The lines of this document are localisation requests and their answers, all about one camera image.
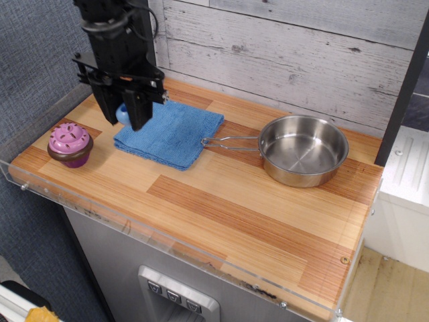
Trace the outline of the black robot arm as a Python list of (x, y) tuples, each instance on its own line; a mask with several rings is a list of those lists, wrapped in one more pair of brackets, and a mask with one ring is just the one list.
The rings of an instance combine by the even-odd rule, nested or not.
[(74, 55), (81, 83), (91, 87), (106, 120), (115, 125), (125, 105), (131, 127), (140, 130), (164, 104), (165, 74), (157, 67), (154, 40), (159, 23), (147, 1), (75, 1), (80, 26), (92, 50)]

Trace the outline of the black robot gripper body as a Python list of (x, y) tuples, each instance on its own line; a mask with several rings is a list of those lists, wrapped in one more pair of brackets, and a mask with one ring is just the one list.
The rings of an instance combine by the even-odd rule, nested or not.
[(153, 103), (168, 99), (164, 73), (149, 63), (144, 43), (136, 35), (140, 19), (81, 21), (92, 50), (74, 55), (80, 82), (110, 87), (122, 96), (125, 90), (143, 93)]

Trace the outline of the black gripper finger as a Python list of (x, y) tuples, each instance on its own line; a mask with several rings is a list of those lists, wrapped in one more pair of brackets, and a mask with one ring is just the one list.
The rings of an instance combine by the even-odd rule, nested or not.
[(116, 111), (123, 103), (122, 96), (107, 86), (92, 84), (91, 89), (105, 119), (115, 125), (118, 122)]
[(133, 131), (139, 131), (153, 117), (153, 102), (145, 94), (125, 90), (122, 94)]

